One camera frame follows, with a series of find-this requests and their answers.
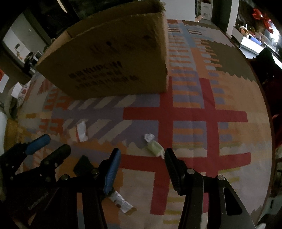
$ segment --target cardboard box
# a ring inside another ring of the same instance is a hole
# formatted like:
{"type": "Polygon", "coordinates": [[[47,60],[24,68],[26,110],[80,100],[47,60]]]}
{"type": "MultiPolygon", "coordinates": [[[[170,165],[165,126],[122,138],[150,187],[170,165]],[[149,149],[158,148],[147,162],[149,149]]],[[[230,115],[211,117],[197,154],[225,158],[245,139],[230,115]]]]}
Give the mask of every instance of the cardboard box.
{"type": "Polygon", "coordinates": [[[145,0],[93,14],[65,30],[36,69],[76,100],[165,92],[163,12],[160,1],[145,0]]]}
{"type": "Polygon", "coordinates": [[[203,19],[211,20],[212,18],[212,6],[209,3],[201,2],[201,15],[203,19]]]}

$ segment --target person in background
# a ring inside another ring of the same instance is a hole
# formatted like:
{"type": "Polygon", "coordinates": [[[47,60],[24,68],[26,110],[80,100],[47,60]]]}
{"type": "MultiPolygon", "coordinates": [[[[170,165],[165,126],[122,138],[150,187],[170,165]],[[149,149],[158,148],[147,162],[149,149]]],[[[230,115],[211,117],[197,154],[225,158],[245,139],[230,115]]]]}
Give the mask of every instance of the person in background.
{"type": "Polygon", "coordinates": [[[30,71],[30,68],[31,68],[30,63],[31,63],[31,61],[32,61],[32,59],[33,59],[33,56],[34,56],[34,53],[33,53],[33,52],[30,52],[30,53],[25,57],[25,59],[24,59],[25,65],[24,65],[24,67],[23,67],[23,72],[24,72],[25,74],[28,74],[29,71],[30,71]]]}

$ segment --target patterned tablecloth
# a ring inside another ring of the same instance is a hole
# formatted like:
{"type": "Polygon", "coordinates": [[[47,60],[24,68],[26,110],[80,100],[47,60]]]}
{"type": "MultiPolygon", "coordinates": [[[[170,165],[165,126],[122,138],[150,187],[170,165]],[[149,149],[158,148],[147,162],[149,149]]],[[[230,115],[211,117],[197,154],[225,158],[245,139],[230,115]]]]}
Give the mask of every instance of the patterned tablecloth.
{"type": "MultiPolygon", "coordinates": [[[[18,114],[18,141],[43,133],[52,140],[28,157],[22,169],[38,166],[67,143],[72,153],[56,176],[75,176],[72,169],[82,155],[98,165],[118,147],[122,160],[114,187],[137,211],[127,216],[105,199],[109,228],[177,228],[184,196],[173,190],[164,160],[146,149],[144,134],[152,133],[188,167],[207,176],[226,176],[257,220],[272,162],[269,118],[258,83],[244,57],[217,28],[178,20],[168,20],[168,25],[167,93],[74,101],[36,73],[18,114]],[[81,121],[89,140],[72,142],[68,130],[81,121]]],[[[202,228],[207,211],[205,195],[202,228]]],[[[78,216],[82,218],[81,205],[78,216]]]]}

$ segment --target tablecloth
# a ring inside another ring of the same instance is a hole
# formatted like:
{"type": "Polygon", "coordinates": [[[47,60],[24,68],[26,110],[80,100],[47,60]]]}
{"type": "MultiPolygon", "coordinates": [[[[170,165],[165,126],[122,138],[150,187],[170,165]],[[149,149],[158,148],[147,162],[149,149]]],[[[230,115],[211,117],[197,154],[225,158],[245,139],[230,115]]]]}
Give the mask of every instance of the tablecloth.
{"type": "MultiPolygon", "coordinates": [[[[256,221],[272,162],[271,129],[258,82],[218,28],[168,20],[168,35],[166,93],[74,101],[37,72],[18,112],[17,140],[27,142],[47,133],[51,143],[27,157],[21,169],[39,166],[67,143],[72,153],[56,176],[75,176],[72,170],[82,155],[97,166],[118,147],[122,159],[114,188],[137,210],[127,216],[105,199],[108,227],[177,228],[185,197],[173,190],[164,160],[148,151],[144,134],[152,133],[189,168],[212,177],[223,174],[256,221]],[[81,121],[88,141],[73,142],[68,130],[81,121]]],[[[207,211],[205,195],[202,228],[207,211]]],[[[78,217],[81,220],[81,204],[78,217]]]]}

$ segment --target white box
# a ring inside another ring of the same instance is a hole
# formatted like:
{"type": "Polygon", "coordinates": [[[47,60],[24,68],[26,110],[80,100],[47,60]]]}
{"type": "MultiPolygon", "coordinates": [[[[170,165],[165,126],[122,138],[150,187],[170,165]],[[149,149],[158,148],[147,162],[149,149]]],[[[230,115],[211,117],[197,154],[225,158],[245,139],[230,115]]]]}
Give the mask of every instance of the white box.
{"type": "Polygon", "coordinates": [[[212,6],[209,3],[201,2],[201,15],[203,19],[211,20],[212,18],[212,6]]]}

